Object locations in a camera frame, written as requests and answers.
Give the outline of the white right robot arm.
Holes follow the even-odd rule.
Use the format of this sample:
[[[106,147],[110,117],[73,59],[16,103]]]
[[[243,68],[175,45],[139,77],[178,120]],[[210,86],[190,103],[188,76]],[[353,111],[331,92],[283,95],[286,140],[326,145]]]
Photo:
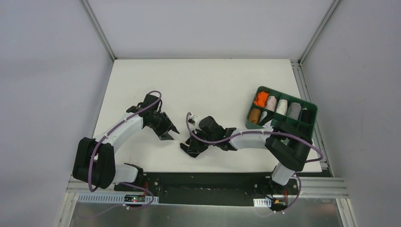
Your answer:
[[[268,128],[242,130],[239,128],[223,128],[211,116],[200,119],[189,113],[186,125],[190,138],[181,148],[191,157],[197,157],[215,146],[224,151],[240,149],[266,149],[277,160],[268,186],[275,194],[286,190],[290,178],[303,170],[313,142],[309,136],[289,125],[277,122]]]

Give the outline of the black underwear beige waistband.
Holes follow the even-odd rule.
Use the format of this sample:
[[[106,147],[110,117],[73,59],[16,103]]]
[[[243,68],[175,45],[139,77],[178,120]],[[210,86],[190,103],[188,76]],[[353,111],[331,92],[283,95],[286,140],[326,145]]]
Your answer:
[[[195,139],[190,136],[185,143],[180,143],[180,149],[192,158],[196,158],[199,154],[207,150],[209,144]]]

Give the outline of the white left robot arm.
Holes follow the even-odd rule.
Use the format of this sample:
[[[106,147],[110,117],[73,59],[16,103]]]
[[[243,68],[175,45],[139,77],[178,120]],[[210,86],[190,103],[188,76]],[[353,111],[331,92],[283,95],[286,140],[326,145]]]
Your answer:
[[[161,110],[162,104],[161,92],[150,91],[142,102],[128,108],[111,128],[93,138],[83,137],[78,143],[73,178],[86,182],[90,192],[120,183],[126,183],[132,191],[141,190],[144,186],[140,175],[142,168],[128,163],[116,164],[115,154],[130,137],[146,127],[161,141],[174,139],[169,133],[179,131]]]

